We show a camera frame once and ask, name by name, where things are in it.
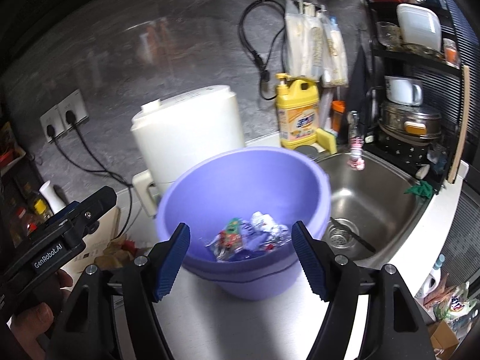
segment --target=sink faucet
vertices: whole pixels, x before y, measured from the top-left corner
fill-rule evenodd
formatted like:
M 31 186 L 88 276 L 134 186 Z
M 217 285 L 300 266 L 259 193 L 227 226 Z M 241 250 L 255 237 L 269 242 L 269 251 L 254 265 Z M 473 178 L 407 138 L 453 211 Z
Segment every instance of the sink faucet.
M 347 121 L 349 123 L 349 165 L 355 170 L 363 170 L 365 168 L 365 161 L 362 158 L 363 139 L 358 129 L 358 112 L 350 111 L 347 115 Z

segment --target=green cloth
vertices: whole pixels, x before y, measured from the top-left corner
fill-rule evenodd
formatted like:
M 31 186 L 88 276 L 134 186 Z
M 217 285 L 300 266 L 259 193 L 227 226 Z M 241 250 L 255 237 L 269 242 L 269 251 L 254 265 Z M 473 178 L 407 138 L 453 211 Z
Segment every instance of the green cloth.
M 434 195 L 434 189 L 426 181 L 420 180 L 420 184 L 410 187 L 403 193 L 413 193 L 415 195 L 430 199 Z

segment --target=black power cord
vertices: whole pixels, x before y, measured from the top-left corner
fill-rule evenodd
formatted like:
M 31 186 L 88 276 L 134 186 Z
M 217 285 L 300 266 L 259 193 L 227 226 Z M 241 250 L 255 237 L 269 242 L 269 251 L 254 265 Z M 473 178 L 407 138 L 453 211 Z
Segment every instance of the black power cord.
M 248 14 L 251 11 L 253 11 L 256 7 L 260 7 L 261 5 L 265 5 L 267 7 L 280 10 L 280 13 L 282 14 L 282 18 L 284 20 L 283 27 L 275 34 L 275 36 L 273 37 L 272 43 L 270 43 L 270 49 L 268 50 L 267 59 L 265 62 L 263 61 L 260 54 L 258 54 L 258 52 L 254 49 L 254 47 L 251 45 L 251 43 L 247 39 L 245 35 L 245 28 L 244 28 L 245 19 L 248 16 Z M 281 37 L 280 55 L 281 55 L 281 61 L 282 61 L 282 70 L 285 71 L 285 60 L 284 60 L 284 49 L 285 49 L 285 42 L 286 42 L 285 8 L 283 7 L 283 5 L 281 5 L 279 2 L 275 0 L 256 0 L 250 5 L 248 5 L 248 7 L 246 7 L 245 10 L 243 11 L 240 17 L 240 21 L 238 22 L 237 29 L 238 29 L 238 38 L 240 39 L 240 43 L 245 48 L 245 50 L 248 51 L 248 53 L 251 55 L 253 63 L 258 68 L 258 72 L 260 74 L 260 79 L 258 83 L 258 90 L 259 90 L 260 96 L 265 100 L 273 100 L 277 96 L 265 97 L 262 91 L 262 83 L 270 81 L 270 72 L 267 69 L 268 62 L 270 61 L 270 57 L 272 56 L 272 51 L 275 45 L 275 41 L 282 33 L 283 33 L 283 36 Z
M 95 159 L 95 161 L 100 165 L 101 168 L 103 168 L 103 170 L 95 170 L 95 169 L 87 169 L 83 166 L 80 166 L 78 165 L 75 161 L 73 161 L 65 152 L 64 150 L 60 147 L 57 139 L 55 138 L 55 129 L 52 125 L 48 125 L 46 127 L 46 133 L 47 135 L 52 138 L 52 141 L 53 143 L 55 144 L 55 147 L 57 148 L 58 152 L 69 162 L 71 163 L 73 166 L 75 166 L 76 168 L 78 169 L 81 169 L 82 171 L 84 172 L 87 172 L 87 173 L 91 173 L 93 175 L 96 175 L 96 176 L 109 176 L 110 178 L 114 179 L 115 181 L 119 182 L 120 184 L 126 186 L 128 188 L 128 194 L 129 194 L 129 200 L 130 200 L 130 205 L 129 205 L 129 210 L 128 210 L 128 214 L 127 214 L 127 220 L 125 221 L 122 229 L 120 230 L 120 232 L 118 233 L 118 235 L 116 237 L 114 237 L 113 239 L 117 239 L 118 237 L 120 237 L 124 232 L 125 232 L 125 229 L 127 228 L 127 225 L 128 225 L 128 222 L 130 220 L 130 216 L 131 216 L 131 209 L 132 209 L 132 205 L 133 205 L 133 197 L 132 197 L 132 193 L 131 193 L 131 188 L 133 187 L 133 185 L 131 185 L 130 183 L 128 183 L 125 178 L 121 175 L 119 175 L 118 173 L 115 173 L 115 172 L 112 172 L 112 171 L 109 171 L 100 161 L 98 161 L 98 159 L 93 155 L 93 153 L 90 151 L 90 149 L 88 149 L 86 143 L 85 143 L 85 140 L 83 139 L 83 136 L 81 135 L 80 131 L 78 130 L 78 128 L 76 127 L 75 124 L 73 124 L 73 127 L 75 129 L 75 131 L 77 132 L 77 134 L 79 135 L 79 138 L 82 142 L 82 145 L 87 149 L 88 153 L 92 156 L 93 159 Z

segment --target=cardboard box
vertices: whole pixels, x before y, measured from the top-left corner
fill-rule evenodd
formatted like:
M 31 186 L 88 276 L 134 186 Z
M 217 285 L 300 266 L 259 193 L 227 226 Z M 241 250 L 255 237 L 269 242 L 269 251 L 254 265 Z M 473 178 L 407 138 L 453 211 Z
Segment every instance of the cardboard box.
M 447 360 L 452 356 L 452 353 L 457 349 L 458 340 L 445 321 L 428 326 L 428 333 L 435 355 L 439 359 Z
M 98 229 L 83 238 L 85 250 L 62 267 L 73 278 L 73 284 L 77 282 L 85 267 L 93 264 L 95 257 L 102 255 L 118 229 L 119 218 L 120 209 L 117 206 L 107 211 L 98 220 L 100 223 Z

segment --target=rice cooker handle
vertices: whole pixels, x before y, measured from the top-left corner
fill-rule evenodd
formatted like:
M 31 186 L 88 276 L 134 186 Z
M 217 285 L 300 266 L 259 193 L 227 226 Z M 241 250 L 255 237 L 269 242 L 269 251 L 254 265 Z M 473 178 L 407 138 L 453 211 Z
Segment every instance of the rice cooker handle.
M 131 183 L 135 192 L 137 192 L 138 199 L 143 206 L 143 209 L 148 216 L 155 216 L 157 214 L 157 202 L 150 192 L 150 187 L 155 184 L 152 174 L 149 170 L 136 174 Z

